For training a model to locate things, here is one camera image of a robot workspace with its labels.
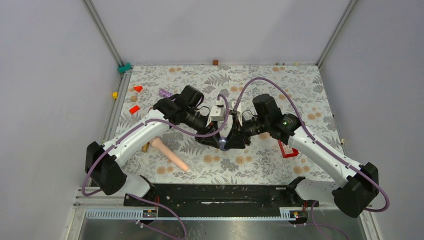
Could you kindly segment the pink microphone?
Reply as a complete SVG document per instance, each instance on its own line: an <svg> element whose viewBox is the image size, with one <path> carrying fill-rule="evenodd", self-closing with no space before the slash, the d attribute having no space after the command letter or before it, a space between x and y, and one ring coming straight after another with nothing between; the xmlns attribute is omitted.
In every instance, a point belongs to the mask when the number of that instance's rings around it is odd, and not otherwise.
<svg viewBox="0 0 424 240"><path fill-rule="evenodd" d="M184 172L190 170L189 166L179 158L172 150L170 150L159 137L155 137L149 141L149 143L165 155L173 164Z"/></svg>

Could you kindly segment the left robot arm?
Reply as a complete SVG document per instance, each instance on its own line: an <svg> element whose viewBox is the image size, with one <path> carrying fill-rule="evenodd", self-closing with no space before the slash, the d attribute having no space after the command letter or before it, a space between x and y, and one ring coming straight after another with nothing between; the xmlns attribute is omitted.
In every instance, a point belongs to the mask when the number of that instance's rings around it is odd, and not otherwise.
<svg viewBox="0 0 424 240"><path fill-rule="evenodd" d="M203 99L203 93L187 85L181 93L160 99L144 117L118 137L103 144L90 143L86 148L82 195L90 197L103 192L110 196L122 191L135 195L144 206L152 204L155 192L151 184L144 177L124 173L122 168L141 146L169 129L195 137L202 144L220 148L220 132L229 117L228 100L223 94L217 97L225 106L222 125L218 126L216 120L198 112L198 104Z"/></svg>

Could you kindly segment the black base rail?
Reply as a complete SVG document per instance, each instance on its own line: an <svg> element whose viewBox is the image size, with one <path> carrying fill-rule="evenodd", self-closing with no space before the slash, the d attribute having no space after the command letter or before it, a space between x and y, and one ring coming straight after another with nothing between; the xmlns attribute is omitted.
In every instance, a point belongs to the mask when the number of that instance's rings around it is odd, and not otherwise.
<svg viewBox="0 0 424 240"><path fill-rule="evenodd" d="M179 217L279 217L280 208L302 210L313 200L301 199L286 185L216 185L156 183L145 196L148 202L126 195L125 207L150 207L158 202Z"/></svg>

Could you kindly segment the red toy block box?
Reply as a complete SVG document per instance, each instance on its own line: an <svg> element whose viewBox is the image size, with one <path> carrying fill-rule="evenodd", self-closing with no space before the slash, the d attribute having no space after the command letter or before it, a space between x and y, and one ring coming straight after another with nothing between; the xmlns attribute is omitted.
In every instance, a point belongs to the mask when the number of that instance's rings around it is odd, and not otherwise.
<svg viewBox="0 0 424 240"><path fill-rule="evenodd" d="M289 145L284 144L282 141L278 140L278 146L281 151L283 158L292 158L299 155L299 151L295 148L292 148Z"/></svg>

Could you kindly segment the red triangle block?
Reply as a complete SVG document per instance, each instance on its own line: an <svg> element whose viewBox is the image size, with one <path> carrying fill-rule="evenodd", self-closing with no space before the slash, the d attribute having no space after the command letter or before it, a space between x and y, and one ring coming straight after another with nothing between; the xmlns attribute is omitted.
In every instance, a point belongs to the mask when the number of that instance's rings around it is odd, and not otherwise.
<svg viewBox="0 0 424 240"><path fill-rule="evenodd" d="M143 90L143 87L141 86L141 85L139 85L139 86L134 86L133 87L133 89L136 91L136 92L141 92L142 90Z"/></svg>

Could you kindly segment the teal block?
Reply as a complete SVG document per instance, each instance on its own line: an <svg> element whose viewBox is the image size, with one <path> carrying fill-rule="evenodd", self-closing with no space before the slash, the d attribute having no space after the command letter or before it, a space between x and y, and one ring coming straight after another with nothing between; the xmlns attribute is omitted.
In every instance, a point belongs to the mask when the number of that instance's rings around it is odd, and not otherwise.
<svg viewBox="0 0 424 240"><path fill-rule="evenodd" d="M130 70L130 69L132 69L132 68L133 68L133 67L132 67L132 65L128 62L128 63L126 63L125 65L118 67L118 68L117 68L117 71L118 71L120 74L123 74L123 73L125 73L126 71L128 71L128 70Z"/></svg>

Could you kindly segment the red flat block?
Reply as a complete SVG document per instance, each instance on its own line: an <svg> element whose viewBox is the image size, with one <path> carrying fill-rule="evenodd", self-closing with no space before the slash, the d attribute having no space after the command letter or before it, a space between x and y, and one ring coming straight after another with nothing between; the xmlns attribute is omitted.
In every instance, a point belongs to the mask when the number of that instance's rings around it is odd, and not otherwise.
<svg viewBox="0 0 424 240"><path fill-rule="evenodd" d="M131 115L134 115L135 113L137 113L140 110L140 107L138 105L133 106L132 108L129 109L129 113Z"/></svg>

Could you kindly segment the floral table mat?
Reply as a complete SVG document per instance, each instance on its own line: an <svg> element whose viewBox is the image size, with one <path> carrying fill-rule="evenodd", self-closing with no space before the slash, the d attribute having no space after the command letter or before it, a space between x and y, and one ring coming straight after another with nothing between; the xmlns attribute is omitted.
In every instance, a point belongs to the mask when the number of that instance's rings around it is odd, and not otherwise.
<svg viewBox="0 0 424 240"><path fill-rule="evenodd" d="M330 146L341 152L340 137L319 69L316 66L264 65L141 65L135 66L126 80L127 90L116 135L137 123L161 96L164 89L180 93L187 85L201 91L205 99L201 112L207 114L218 94L230 102L239 95L239 109L249 118L255 108L252 99L272 96L283 113L299 111L306 125ZM141 92L133 87L142 86ZM135 114L129 109L139 106ZM184 172L157 149L138 150L124 170L141 175L153 183L183 184L270 184L285 185L299 176L329 181L328 174L304 154L283 158L277 140L263 133L251 138L245 149L220 151L197 143L177 130L161 135L163 143L189 166Z"/></svg>

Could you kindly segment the purple glitter microphone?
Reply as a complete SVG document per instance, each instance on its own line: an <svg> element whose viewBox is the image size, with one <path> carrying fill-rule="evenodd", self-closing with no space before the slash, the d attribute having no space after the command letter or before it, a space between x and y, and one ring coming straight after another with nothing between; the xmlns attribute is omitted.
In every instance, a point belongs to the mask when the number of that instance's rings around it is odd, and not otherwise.
<svg viewBox="0 0 424 240"><path fill-rule="evenodd" d="M163 98L169 98L171 97L173 94L165 89L160 88L158 94L163 97Z"/></svg>

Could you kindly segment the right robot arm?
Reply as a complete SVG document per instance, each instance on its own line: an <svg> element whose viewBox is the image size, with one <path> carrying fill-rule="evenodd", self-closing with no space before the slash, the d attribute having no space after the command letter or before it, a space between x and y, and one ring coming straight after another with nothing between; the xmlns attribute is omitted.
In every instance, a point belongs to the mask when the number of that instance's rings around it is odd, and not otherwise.
<svg viewBox="0 0 424 240"><path fill-rule="evenodd" d="M334 204L345 215L357 218L379 194L379 173L368 162L363 165L335 151L322 142L299 118L283 114L269 94L256 96L252 103L256 114L248 120L235 120L223 149L244 149L251 137L268 133L272 138L298 150L322 168L332 181L310 180L297 177L288 186L287 201L299 206L304 201Z"/></svg>

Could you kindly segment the gold microphone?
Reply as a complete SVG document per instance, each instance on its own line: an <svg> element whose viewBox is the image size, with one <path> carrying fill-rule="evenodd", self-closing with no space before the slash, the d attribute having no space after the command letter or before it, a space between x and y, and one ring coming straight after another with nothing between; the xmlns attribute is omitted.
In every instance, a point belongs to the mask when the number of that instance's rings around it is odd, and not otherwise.
<svg viewBox="0 0 424 240"><path fill-rule="evenodd" d="M150 143L149 143L149 142L145 143L145 144L141 147L141 151L142 151L143 153L147 153L147 152L148 152L148 149L149 149L149 146L150 146Z"/></svg>

